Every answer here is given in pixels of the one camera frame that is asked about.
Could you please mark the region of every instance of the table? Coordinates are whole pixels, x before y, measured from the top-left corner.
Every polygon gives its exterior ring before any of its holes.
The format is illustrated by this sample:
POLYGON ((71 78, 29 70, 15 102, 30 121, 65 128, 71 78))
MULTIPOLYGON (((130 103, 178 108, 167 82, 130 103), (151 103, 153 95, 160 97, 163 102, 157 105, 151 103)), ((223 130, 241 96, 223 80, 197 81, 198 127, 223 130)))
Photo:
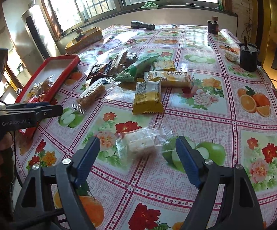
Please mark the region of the table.
MULTIPOLYGON (((87 179, 86 203, 98 229, 177 230, 198 192, 180 171, 178 160, 158 154, 124 168, 115 145, 116 132, 162 120, 175 136, 187 136, 196 145, 203 142, 200 147, 220 145, 224 166, 242 164, 269 226, 277 217, 277 91, 261 67, 249 73, 224 57, 225 50, 239 53, 237 38, 225 29, 215 36, 207 27, 189 25, 158 25, 153 31, 113 25, 103 30, 103 36, 78 53, 76 78, 56 94, 55 102, 64 109, 84 90, 86 74, 97 58, 130 46, 130 52, 158 53, 160 60, 174 60, 177 70, 193 73, 194 88, 162 88, 164 113, 134 116, 134 91, 115 83, 75 122, 42 121, 31 148, 18 155, 21 179, 33 164, 55 165, 95 135, 101 149, 87 179)), ((219 186, 208 227, 215 224, 222 193, 219 186)))

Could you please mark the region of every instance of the yellow snack package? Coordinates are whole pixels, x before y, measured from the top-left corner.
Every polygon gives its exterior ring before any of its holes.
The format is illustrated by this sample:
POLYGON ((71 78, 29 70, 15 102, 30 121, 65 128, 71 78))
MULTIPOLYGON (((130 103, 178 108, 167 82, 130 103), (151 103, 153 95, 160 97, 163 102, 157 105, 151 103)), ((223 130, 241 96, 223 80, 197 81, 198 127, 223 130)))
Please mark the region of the yellow snack package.
POLYGON ((163 113, 160 81, 137 82, 132 113, 163 113))
POLYGON ((176 71, 173 60, 156 61, 150 65, 150 71, 176 71))
POLYGON ((192 78, 189 72, 180 71, 150 71, 145 72, 145 81, 161 81, 162 87, 192 88, 192 78))

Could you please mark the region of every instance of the window sill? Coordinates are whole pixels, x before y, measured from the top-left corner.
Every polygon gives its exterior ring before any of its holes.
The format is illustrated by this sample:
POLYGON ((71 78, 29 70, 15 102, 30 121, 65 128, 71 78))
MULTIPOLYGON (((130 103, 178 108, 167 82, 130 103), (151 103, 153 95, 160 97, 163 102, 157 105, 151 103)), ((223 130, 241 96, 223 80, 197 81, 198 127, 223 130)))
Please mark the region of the window sill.
MULTIPOLYGON (((213 12, 217 12, 217 13, 222 13, 222 14, 226 14, 229 16, 234 16, 234 17, 238 17, 238 15, 236 13, 233 12, 229 12, 229 11, 225 11, 225 10, 219 10, 219 9, 215 9, 215 8, 211 8, 211 7, 200 7, 200 6, 190 6, 190 5, 163 5, 163 6, 159 6, 158 9, 161 8, 190 8, 190 9, 200 9, 200 10, 208 10, 208 11, 213 11, 213 12)), ((114 13, 112 15, 109 16, 105 16, 99 19, 96 19, 94 21, 90 20, 88 22, 86 22, 85 24, 83 24, 82 26, 78 27, 78 28, 83 28, 89 25, 92 25, 94 23, 115 17, 115 16, 120 16, 123 14, 127 14, 127 13, 132 13, 132 12, 136 12, 136 11, 142 11, 142 10, 150 10, 148 8, 136 8, 136 9, 130 9, 130 10, 124 10, 124 11, 120 11, 117 13, 114 13)), ((71 32, 68 32, 66 34, 64 34, 62 37, 58 38, 56 41, 60 41, 61 39, 63 39, 64 37, 66 37, 67 35, 74 33, 78 28, 74 29, 71 32)))

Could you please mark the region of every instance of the yellow flower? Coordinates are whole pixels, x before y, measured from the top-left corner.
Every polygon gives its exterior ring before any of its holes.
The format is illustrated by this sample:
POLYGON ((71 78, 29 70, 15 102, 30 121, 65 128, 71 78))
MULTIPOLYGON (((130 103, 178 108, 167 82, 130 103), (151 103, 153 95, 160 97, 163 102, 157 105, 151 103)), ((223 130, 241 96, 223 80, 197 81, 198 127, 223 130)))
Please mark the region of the yellow flower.
POLYGON ((55 151, 47 151, 46 155, 42 158, 42 160, 47 164, 47 166, 51 166, 52 164, 55 164, 56 157, 55 157, 55 151))
POLYGON ((209 78, 209 79, 203 79, 202 81, 203 81, 202 86, 210 86, 210 87, 214 87, 218 90, 222 89, 222 86, 220 85, 219 80, 216 80, 214 78, 209 78))
POLYGON ((173 229, 173 230, 179 230, 179 229, 181 228, 181 226, 183 225, 183 223, 184 223, 184 221, 183 221, 183 222, 176 222, 176 223, 173 225, 172 229, 173 229))

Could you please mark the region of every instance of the fruit pattern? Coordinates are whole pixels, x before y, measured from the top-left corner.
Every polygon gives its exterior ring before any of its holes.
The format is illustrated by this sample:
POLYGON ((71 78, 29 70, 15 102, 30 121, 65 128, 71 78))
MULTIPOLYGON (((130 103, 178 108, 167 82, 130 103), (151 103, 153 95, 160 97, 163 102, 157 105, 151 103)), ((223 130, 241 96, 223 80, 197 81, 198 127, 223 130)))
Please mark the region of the fruit pattern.
MULTIPOLYGON (((33 164, 56 165, 83 148, 91 136, 97 136, 101 150, 88 182, 107 191, 77 191, 94 225, 98 229, 179 230, 197 193, 175 150, 176 136, 185 135, 204 158, 228 167, 236 163, 244 166, 261 205, 264 225, 269 226, 277 216, 277 92, 263 69, 248 73, 226 61, 223 51, 237 53, 238 44, 227 30, 216 37, 203 26, 157 25, 148 31, 113 25, 103 30, 103 35, 102 41, 78 53, 78 70, 56 95, 53 103, 64 107, 61 117, 42 121, 32 142, 16 137, 21 179, 33 164), (127 42, 134 43, 131 52, 160 54, 159 60, 171 59, 177 70, 193 73, 193 89, 162 88, 163 114, 133 116, 134 92, 120 84, 97 98, 83 116, 73 111, 71 105, 86 89, 85 78, 91 67, 104 53, 116 54, 127 42), (199 49, 199 43, 208 47, 199 49), (121 165, 116 132, 159 120, 166 122, 174 135, 161 153, 126 168, 121 165)), ((57 197, 56 207, 61 206, 57 197)), ((208 227, 216 222, 221 198, 219 193, 208 227)))

